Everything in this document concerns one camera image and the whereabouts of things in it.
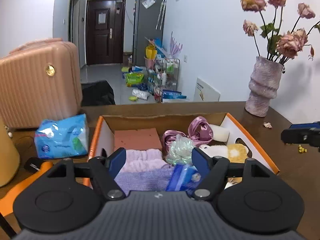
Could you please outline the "lavender fluffy headband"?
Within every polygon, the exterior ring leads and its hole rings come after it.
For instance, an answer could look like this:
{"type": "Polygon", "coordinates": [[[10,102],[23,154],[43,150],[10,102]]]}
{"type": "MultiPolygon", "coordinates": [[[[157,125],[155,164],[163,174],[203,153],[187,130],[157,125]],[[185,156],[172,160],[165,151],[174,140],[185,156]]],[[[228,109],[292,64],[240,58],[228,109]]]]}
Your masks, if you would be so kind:
{"type": "Polygon", "coordinates": [[[127,150],[126,161],[120,172],[147,172],[161,168],[170,168],[170,165],[163,160],[159,149],[127,150]]]}

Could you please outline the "blue tissue packet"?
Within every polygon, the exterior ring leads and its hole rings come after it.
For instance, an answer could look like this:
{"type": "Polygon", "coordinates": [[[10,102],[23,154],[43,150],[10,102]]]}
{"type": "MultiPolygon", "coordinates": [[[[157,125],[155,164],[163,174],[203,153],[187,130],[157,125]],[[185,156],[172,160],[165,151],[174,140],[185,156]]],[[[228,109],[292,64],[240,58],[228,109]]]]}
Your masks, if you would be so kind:
{"type": "Polygon", "coordinates": [[[201,180],[202,177],[195,166],[176,165],[166,191],[185,191],[187,195],[191,196],[201,180]]]}

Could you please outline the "iridescent mesh bath pouf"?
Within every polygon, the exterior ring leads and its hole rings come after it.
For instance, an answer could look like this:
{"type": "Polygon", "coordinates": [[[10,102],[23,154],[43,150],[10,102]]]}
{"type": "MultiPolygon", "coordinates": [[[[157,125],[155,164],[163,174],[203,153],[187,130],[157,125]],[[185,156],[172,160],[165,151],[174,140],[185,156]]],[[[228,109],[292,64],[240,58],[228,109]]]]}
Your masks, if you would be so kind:
{"type": "Polygon", "coordinates": [[[165,158],[166,162],[171,166],[192,165],[191,153],[194,147],[194,142],[191,139],[178,134],[169,146],[169,151],[165,158]]]}

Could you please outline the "pink layered sponge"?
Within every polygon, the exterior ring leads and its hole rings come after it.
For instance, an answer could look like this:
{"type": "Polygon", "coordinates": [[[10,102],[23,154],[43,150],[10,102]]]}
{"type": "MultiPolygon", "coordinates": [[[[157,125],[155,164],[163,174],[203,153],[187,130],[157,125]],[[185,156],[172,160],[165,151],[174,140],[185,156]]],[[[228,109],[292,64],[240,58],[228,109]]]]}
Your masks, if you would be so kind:
{"type": "Polygon", "coordinates": [[[115,131],[114,150],[121,147],[126,150],[158,149],[162,151],[162,143],[155,128],[115,131]]]}

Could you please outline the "pink satin bow scrunchie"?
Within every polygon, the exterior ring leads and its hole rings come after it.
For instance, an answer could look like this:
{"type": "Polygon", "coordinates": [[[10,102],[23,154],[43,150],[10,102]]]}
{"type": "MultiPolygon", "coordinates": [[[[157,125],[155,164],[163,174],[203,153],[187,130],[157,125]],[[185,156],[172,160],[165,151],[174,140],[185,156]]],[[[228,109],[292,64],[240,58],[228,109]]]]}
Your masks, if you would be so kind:
{"type": "Polygon", "coordinates": [[[213,140],[214,132],[208,121],[203,116],[197,116],[189,125],[187,134],[173,129],[166,130],[162,136],[162,142],[166,153],[169,153],[171,144],[177,136],[188,138],[193,141],[195,147],[208,144],[213,140]]]}

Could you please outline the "white foam roll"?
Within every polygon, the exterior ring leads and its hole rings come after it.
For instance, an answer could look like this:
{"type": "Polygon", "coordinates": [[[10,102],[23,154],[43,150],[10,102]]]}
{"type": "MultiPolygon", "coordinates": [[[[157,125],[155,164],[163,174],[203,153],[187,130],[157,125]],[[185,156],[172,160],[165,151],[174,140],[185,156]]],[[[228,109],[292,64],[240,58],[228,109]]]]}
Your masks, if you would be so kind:
{"type": "Polygon", "coordinates": [[[227,142],[230,131],[224,127],[209,124],[210,128],[212,129],[213,132],[213,140],[218,141],[218,142],[227,142]]]}

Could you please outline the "white yellow plush toy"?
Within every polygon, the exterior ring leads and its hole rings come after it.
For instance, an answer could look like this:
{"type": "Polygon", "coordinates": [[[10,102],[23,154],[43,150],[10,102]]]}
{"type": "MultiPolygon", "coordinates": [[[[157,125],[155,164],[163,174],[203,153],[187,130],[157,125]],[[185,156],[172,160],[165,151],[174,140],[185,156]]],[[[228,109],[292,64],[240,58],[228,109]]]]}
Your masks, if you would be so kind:
{"type": "Polygon", "coordinates": [[[244,163],[249,153],[248,148],[243,144],[201,145],[200,149],[211,158],[221,156],[231,163],[244,163]]]}

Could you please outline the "purple woven cloth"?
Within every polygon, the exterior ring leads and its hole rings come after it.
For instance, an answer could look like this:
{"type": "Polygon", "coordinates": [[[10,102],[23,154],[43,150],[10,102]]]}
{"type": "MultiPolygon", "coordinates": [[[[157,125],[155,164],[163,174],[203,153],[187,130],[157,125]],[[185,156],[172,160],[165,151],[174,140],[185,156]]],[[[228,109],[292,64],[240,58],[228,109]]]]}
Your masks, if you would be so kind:
{"type": "Polygon", "coordinates": [[[174,168],[160,168],[145,172],[122,172],[114,181],[126,196],[131,191],[165,191],[174,168]]]}

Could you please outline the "red cardboard box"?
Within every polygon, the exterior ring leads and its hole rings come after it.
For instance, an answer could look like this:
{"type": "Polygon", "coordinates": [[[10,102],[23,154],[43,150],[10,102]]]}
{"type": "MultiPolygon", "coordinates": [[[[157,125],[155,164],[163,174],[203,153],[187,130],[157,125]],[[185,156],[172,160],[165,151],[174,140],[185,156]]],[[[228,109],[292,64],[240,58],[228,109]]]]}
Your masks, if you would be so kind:
{"type": "Polygon", "coordinates": [[[229,113],[100,116],[88,157],[111,155],[125,148],[125,165],[115,180],[125,193],[166,190],[174,167],[191,164],[199,147],[210,157],[222,154],[233,163],[254,158],[274,174],[279,168],[229,113]]]}

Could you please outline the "fallen rose petal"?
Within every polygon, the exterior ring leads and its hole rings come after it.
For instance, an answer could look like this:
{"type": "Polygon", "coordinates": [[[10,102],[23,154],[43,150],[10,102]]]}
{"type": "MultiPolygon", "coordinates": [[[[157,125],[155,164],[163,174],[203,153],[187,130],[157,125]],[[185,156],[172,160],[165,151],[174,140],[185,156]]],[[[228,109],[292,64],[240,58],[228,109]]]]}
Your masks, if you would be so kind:
{"type": "Polygon", "coordinates": [[[272,125],[271,125],[270,122],[265,122],[265,123],[263,123],[263,126],[266,127],[266,128],[269,128],[269,129],[272,128],[272,125]]]}

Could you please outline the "blue wet wipes pack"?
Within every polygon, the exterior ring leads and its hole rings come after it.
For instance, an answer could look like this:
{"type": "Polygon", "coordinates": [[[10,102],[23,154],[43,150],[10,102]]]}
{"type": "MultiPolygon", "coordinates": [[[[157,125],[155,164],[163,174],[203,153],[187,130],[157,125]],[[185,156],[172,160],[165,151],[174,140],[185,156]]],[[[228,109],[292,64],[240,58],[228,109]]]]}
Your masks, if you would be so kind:
{"type": "Polygon", "coordinates": [[[40,159],[62,159],[88,154],[89,129],[85,114],[54,121],[43,120],[34,143],[40,159]]]}

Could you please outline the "pink textured vase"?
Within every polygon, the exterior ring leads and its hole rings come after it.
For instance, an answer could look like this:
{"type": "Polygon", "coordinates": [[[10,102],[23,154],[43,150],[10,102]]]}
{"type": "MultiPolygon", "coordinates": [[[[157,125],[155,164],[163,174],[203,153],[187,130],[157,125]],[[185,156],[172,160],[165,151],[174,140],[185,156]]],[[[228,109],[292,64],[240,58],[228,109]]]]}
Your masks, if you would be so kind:
{"type": "Polygon", "coordinates": [[[248,84],[250,93],[245,110],[251,115],[264,118],[270,101],[277,97],[283,65],[257,56],[248,84]]]}

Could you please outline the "black bag on floor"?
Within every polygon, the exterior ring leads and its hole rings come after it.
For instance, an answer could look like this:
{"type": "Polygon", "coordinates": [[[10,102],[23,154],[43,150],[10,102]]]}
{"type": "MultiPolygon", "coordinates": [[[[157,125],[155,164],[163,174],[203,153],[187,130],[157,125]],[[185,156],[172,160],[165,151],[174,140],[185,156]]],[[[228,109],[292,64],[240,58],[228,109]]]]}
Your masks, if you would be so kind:
{"type": "Polygon", "coordinates": [[[114,91],[106,80],[82,83],[81,106],[115,105],[114,91]]]}

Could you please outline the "dried pink roses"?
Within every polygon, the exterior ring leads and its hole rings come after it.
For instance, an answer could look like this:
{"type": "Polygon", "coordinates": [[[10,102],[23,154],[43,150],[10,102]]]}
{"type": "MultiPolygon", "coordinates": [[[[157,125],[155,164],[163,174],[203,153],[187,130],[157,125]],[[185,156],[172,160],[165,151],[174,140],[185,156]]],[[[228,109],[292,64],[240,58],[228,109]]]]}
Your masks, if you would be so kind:
{"type": "Polygon", "coordinates": [[[244,12],[261,17],[261,23],[244,20],[243,30],[248,37],[265,39],[266,51],[258,55],[284,65],[304,50],[313,60],[315,50],[311,33],[319,31],[319,0],[240,0],[244,12]]]}

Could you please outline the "green detergent bag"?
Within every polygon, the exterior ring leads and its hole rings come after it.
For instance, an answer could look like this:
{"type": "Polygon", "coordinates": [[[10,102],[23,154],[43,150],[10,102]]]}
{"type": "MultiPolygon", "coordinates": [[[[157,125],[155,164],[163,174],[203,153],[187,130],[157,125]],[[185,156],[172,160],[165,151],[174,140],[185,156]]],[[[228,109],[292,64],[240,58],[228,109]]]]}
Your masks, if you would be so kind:
{"type": "Polygon", "coordinates": [[[144,74],[138,72],[131,72],[125,75],[125,82],[127,87],[136,87],[144,83],[144,74]]]}

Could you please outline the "yellow thermos jug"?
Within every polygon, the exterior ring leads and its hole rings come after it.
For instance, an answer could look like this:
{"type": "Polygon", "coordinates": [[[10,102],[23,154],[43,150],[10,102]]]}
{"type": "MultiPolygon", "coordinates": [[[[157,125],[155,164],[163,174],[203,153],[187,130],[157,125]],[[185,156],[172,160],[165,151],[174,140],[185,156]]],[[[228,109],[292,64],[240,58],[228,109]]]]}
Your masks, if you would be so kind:
{"type": "Polygon", "coordinates": [[[16,175],[20,165],[20,155],[9,137],[4,122],[0,126],[0,187],[7,185],[16,175]]]}

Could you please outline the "pink ribbed suitcase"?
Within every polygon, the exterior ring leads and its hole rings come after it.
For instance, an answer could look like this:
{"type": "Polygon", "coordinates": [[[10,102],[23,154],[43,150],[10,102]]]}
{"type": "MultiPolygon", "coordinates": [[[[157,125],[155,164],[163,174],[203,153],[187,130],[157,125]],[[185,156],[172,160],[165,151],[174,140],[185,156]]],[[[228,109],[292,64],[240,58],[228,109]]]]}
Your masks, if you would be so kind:
{"type": "Polygon", "coordinates": [[[10,128],[77,115],[82,102],[78,48],[52,38],[1,58],[1,118],[10,128]]]}

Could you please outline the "yellow bucket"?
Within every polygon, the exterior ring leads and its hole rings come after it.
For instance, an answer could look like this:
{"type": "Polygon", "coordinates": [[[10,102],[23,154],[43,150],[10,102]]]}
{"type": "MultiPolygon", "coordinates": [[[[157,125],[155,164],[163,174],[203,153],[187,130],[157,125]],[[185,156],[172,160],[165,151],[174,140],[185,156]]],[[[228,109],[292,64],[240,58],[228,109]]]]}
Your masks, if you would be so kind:
{"type": "Polygon", "coordinates": [[[154,60],[157,56],[157,49],[155,46],[153,45],[148,45],[145,48],[145,54],[146,54],[146,58],[149,60],[154,60]]]}

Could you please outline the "orange plastic shoehorn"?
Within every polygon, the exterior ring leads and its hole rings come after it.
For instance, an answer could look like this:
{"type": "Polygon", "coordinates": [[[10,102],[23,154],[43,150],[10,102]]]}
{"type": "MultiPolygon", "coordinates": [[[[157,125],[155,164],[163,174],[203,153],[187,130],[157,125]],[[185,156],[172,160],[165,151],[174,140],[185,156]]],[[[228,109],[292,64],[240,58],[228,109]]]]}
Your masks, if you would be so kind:
{"type": "Polygon", "coordinates": [[[8,193],[0,201],[1,214],[3,216],[7,216],[13,213],[13,204],[16,197],[23,190],[25,190],[30,184],[32,184],[35,180],[37,180],[40,176],[42,176],[45,172],[47,172],[52,167],[53,167],[53,163],[51,161],[46,161],[42,163],[39,171],[37,171],[35,174],[29,176],[25,180],[15,185],[12,189],[10,189],[8,193]]]}

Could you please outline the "dark brown entrance door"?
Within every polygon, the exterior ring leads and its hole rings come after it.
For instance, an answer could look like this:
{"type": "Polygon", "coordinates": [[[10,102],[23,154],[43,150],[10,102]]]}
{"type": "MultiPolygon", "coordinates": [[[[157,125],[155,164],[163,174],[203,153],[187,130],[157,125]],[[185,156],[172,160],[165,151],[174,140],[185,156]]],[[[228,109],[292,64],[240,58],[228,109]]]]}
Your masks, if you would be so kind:
{"type": "Polygon", "coordinates": [[[86,63],[123,62],[126,0],[88,0],[86,63]]]}

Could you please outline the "grey refrigerator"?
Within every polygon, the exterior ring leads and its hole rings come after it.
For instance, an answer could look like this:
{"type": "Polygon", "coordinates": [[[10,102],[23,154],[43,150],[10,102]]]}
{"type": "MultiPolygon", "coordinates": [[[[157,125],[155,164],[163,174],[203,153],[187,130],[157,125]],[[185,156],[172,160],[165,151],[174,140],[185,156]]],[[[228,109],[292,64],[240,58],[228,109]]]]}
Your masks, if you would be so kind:
{"type": "Polygon", "coordinates": [[[149,8],[144,7],[144,1],[135,1],[132,51],[134,66],[145,66],[145,48],[149,44],[146,38],[150,40],[158,38],[162,42],[163,37],[163,31],[156,30],[162,0],[156,0],[149,8]]]}

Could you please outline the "white board against wall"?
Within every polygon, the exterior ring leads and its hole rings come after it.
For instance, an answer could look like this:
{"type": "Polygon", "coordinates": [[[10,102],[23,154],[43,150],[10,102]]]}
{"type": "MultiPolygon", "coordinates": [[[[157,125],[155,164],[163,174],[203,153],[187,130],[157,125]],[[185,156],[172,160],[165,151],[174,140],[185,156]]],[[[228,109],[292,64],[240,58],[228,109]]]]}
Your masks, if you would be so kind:
{"type": "Polygon", "coordinates": [[[220,93],[206,82],[197,78],[194,91],[194,102],[218,102],[220,93]]]}

